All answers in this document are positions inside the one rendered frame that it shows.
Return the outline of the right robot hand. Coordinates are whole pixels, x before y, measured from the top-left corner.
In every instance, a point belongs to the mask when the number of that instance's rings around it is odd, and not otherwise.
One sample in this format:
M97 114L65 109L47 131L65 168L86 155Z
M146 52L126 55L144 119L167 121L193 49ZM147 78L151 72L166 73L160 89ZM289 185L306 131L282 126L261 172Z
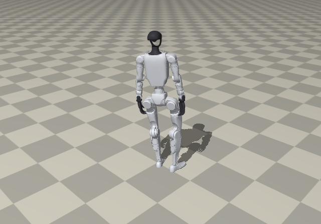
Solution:
M185 101L185 96L183 95L182 96L182 100L181 99L179 99L179 106L180 106L180 114L178 115L178 116L182 116L184 113L185 113L185 103L184 103L184 101Z

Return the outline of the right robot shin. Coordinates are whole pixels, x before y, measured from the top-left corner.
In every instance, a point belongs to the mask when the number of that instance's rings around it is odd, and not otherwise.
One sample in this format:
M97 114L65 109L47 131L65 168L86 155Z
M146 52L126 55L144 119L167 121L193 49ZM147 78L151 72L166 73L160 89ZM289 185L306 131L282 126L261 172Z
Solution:
M174 132L174 139L170 139L170 147L172 152L172 164L178 165L179 152L181 149L181 133L179 131Z

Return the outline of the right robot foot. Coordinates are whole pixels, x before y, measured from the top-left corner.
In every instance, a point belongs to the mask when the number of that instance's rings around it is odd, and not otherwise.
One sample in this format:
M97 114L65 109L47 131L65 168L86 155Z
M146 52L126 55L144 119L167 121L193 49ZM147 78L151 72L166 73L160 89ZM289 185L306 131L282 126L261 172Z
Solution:
M185 161L178 162L178 165L176 165L176 166L175 166L174 164L172 164L172 165L170 166L170 168L169 168L169 171L170 171L170 172L175 172L176 170L184 167L185 165L186 165L186 162L185 162Z

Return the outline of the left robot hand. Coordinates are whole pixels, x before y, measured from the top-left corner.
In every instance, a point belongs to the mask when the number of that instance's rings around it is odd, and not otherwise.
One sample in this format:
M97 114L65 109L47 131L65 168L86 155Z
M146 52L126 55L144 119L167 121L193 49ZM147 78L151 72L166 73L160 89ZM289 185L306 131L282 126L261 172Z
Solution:
M142 99L140 98L140 96L137 96L136 97L137 98L137 103L138 103L138 107L139 107L139 110L140 110L140 112L142 113L142 114L146 114L146 111L144 111L143 109L142 109L142 107L143 107L143 105L141 104L141 101L142 101ZM144 107L143 107L144 108Z

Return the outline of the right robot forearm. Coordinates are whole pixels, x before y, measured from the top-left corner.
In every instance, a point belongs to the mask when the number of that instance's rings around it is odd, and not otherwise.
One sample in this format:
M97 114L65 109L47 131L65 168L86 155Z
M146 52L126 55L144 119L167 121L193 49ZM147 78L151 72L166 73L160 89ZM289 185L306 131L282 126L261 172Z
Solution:
M178 98L182 100L182 96L184 94L184 90L183 90L183 84L182 84L182 79L181 79L181 75L179 74L180 77L180 81L175 83L176 89L177 89L177 94L178 94ZM186 96L185 96L186 97Z

